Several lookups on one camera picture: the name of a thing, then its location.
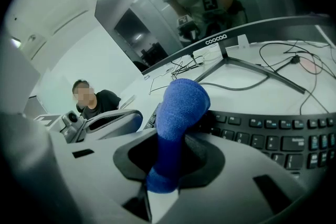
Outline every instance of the blue sock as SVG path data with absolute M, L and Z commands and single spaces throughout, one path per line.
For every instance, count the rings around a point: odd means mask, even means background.
M 147 175 L 147 189 L 170 193 L 179 183 L 184 132 L 210 107 L 206 91 L 189 79 L 178 79 L 166 89 L 156 116 L 157 160 Z

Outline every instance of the short hair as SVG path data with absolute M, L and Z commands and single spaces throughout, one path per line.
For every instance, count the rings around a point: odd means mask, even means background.
M 80 84 L 85 84 L 87 87 L 90 87 L 89 83 L 86 80 L 77 80 L 74 85 L 72 86 L 72 93 L 75 93 L 75 89 L 78 87 Z

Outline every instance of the man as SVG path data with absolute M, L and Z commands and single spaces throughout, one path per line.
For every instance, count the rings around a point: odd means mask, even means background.
M 118 96 L 108 90 L 95 94 L 86 80 L 77 80 L 72 87 L 72 93 L 78 101 L 78 106 L 84 107 L 81 115 L 87 120 L 119 107 L 120 98 Z

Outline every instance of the keyboard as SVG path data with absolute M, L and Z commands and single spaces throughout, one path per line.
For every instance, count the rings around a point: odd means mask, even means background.
M 145 129 L 155 127 L 156 110 Z M 208 111 L 191 130 L 254 147 L 308 188 L 323 178 L 335 159 L 336 113 L 250 115 Z

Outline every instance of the white desk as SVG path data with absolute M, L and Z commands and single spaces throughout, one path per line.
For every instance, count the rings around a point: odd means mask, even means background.
M 248 49 L 231 47 L 228 48 L 227 51 L 232 57 L 265 65 L 259 55 L 259 48 L 262 45 L 263 44 L 252 44 Z M 331 68 L 331 70 L 336 73 L 336 64 L 331 59 L 330 47 L 318 49 L 303 42 L 298 42 L 297 45 L 320 56 L 321 59 Z M 265 47 L 261 53 L 265 60 L 269 64 L 272 64 L 293 56 L 292 54 L 282 54 L 289 48 L 290 47 L 288 46 L 274 44 Z M 185 72 L 177 77 L 192 80 L 196 79 L 206 69 L 220 60 L 218 59 L 218 57 L 221 57 L 219 46 L 216 45 L 213 48 L 209 46 L 194 52 L 195 57 L 202 55 L 205 55 L 204 59 L 206 60 L 204 66 Z M 311 59 L 308 54 L 301 55 Z M 185 65 L 191 61 L 191 58 L 190 56 L 184 56 L 179 62 L 178 59 L 174 62 L 180 63 L 181 61 L 183 61 L 183 64 Z M 278 68 L 283 64 L 284 63 L 281 63 L 274 68 Z M 143 77 L 141 77 L 135 80 L 122 92 L 121 104 L 127 101 L 132 95 L 136 96 L 135 100 L 129 104 L 126 109 L 137 109 L 142 113 L 143 124 L 140 128 L 141 130 L 146 125 L 156 106 L 162 102 L 163 94 L 166 90 L 166 88 L 160 89 L 149 95 L 152 81 L 155 77 L 165 74 L 167 69 L 173 66 L 174 65 L 170 63 L 154 70 L 149 74 L 150 77 L 147 80 L 144 80 Z M 311 71 L 314 72 L 312 63 L 310 67 Z M 309 91 L 312 91 L 314 87 L 315 76 L 306 72 L 299 64 L 289 65 L 280 70 L 279 73 L 296 84 L 305 87 Z M 205 78 L 202 82 L 211 82 L 232 88 L 240 88 L 252 85 L 264 77 L 265 76 L 261 74 L 241 67 L 224 65 Z M 158 77 L 154 80 L 152 89 L 167 86 L 171 81 L 172 78 L 170 74 Z M 308 93 L 305 95 L 300 94 L 299 92 L 274 79 L 268 79 L 263 84 L 246 91 L 229 91 L 214 86 L 203 87 L 210 96 L 211 110 L 246 114 L 298 115 L 301 103 L 308 96 Z M 336 80 L 334 80 L 329 74 L 323 71 L 318 75 L 317 87 L 313 94 L 329 112 L 336 111 Z M 310 97 L 302 108 L 302 114 L 320 113 L 325 113 L 325 111 L 312 97 Z

